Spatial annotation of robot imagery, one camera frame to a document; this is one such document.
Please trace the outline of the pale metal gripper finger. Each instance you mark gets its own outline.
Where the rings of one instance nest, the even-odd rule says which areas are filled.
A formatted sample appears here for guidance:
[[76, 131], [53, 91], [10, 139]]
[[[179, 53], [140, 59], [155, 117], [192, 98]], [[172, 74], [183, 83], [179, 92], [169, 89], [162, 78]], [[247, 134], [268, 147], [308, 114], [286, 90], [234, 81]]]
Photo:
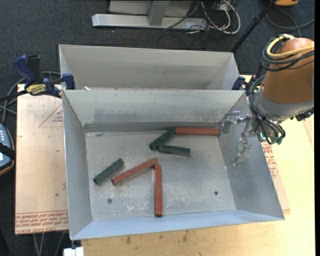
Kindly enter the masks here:
[[224, 119], [221, 123], [222, 132], [224, 134], [227, 134], [230, 131], [231, 125], [240, 124], [245, 122], [246, 120], [247, 120], [247, 117], [244, 115], [241, 115], [240, 111], [228, 112], [224, 115]]
[[249, 144], [249, 141], [247, 138], [240, 138], [237, 151], [236, 151], [236, 156], [235, 159], [233, 160], [232, 164], [234, 166], [239, 166], [242, 163], [246, 162], [249, 158], [249, 155], [251, 153], [252, 145]]

